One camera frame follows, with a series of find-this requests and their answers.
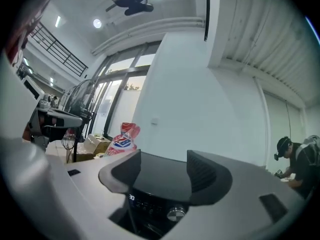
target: plastic bag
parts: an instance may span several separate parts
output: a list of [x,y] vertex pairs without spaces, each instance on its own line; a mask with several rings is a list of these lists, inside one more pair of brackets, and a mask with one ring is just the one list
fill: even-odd
[[140,127],[135,123],[123,122],[120,127],[120,134],[115,136],[105,151],[104,156],[114,156],[122,153],[132,153],[137,149],[134,139],[140,133]]

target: headset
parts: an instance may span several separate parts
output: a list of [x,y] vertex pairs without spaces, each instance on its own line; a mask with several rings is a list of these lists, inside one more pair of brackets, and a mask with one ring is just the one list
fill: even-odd
[[284,136],[284,141],[282,142],[281,146],[277,149],[276,153],[274,154],[274,159],[276,161],[279,160],[279,158],[281,158],[282,156],[279,156],[279,150],[281,150],[282,146],[287,142],[288,143],[288,147],[292,144],[291,139],[288,136]]

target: knob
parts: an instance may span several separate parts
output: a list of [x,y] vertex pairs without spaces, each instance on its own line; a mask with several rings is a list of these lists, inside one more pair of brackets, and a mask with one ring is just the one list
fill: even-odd
[[166,217],[172,222],[180,221],[186,215],[185,209],[182,207],[173,207],[169,210]]

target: black shirt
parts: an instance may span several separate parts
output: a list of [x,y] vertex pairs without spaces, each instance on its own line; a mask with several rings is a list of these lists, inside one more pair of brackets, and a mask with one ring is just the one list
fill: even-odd
[[314,163],[315,156],[314,151],[309,146],[305,147],[298,155],[296,159],[296,151],[300,146],[299,143],[293,144],[292,157],[290,158],[290,167],[293,165],[293,172],[295,173],[295,180],[302,181],[300,187],[295,188],[295,190],[304,198],[307,198],[312,188],[317,182],[316,168],[310,166],[310,163]]

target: black cap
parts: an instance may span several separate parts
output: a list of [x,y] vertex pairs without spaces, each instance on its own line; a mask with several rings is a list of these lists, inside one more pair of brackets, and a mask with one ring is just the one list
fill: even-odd
[[282,158],[285,155],[285,152],[288,150],[288,146],[291,144],[291,140],[286,136],[281,138],[276,145],[278,150],[278,157]]

